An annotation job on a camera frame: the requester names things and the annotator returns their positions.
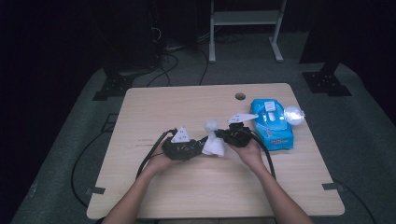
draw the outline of shiny round object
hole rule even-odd
[[[286,107],[284,116],[286,121],[291,125],[299,125],[305,119],[304,111],[295,106]]]

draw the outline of forearm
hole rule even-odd
[[[252,171],[262,184],[277,223],[313,223],[306,212],[280,187],[265,167],[252,169]]]
[[[134,223],[152,177],[154,177],[154,174],[143,171],[125,195],[111,209],[103,224]]]

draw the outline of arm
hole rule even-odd
[[[230,147],[239,155],[242,162],[259,178],[265,196],[279,224],[313,223],[306,212],[280,187],[268,172],[262,162],[260,146],[256,141],[250,140],[246,147]]]
[[[155,149],[152,155],[154,156],[160,153],[163,153],[162,144]],[[166,170],[173,163],[175,161],[171,161],[164,154],[155,156],[149,160],[140,176],[110,210],[102,224],[134,223],[151,179],[159,172]]]

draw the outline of white metal stand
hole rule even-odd
[[[217,25],[275,25],[274,36],[269,37],[271,48],[276,57],[276,61],[283,62],[283,57],[277,46],[280,25],[282,23],[287,0],[282,0],[280,10],[267,11],[221,11],[215,12],[214,0],[211,1],[210,11],[210,42],[209,42],[209,61],[216,62],[215,51],[215,26]]]

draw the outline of table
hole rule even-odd
[[[269,37],[271,48],[276,61],[283,62],[282,54],[277,46],[277,37],[285,14],[287,0],[282,0],[279,10],[255,10],[255,11],[215,11],[214,0],[211,1],[210,9],[210,41],[209,61],[216,62],[215,51],[215,26],[219,25],[274,25],[274,35]]]
[[[235,95],[243,93],[245,100]],[[283,106],[298,102],[285,83],[130,89],[125,95],[114,133],[87,211],[104,217],[134,183],[141,161],[162,133],[184,126],[192,139],[207,133],[216,119],[227,129],[234,113],[248,113],[255,98],[274,98]],[[254,129],[252,121],[245,125]],[[332,179],[307,123],[293,127],[294,149],[271,152],[282,188],[309,216],[339,216],[345,211],[336,189],[324,190]],[[268,167],[265,154],[263,160]],[[172,166],[152,180],[140,218],[272,217],[260,182],[230,148],[225,156],[199,155]]]

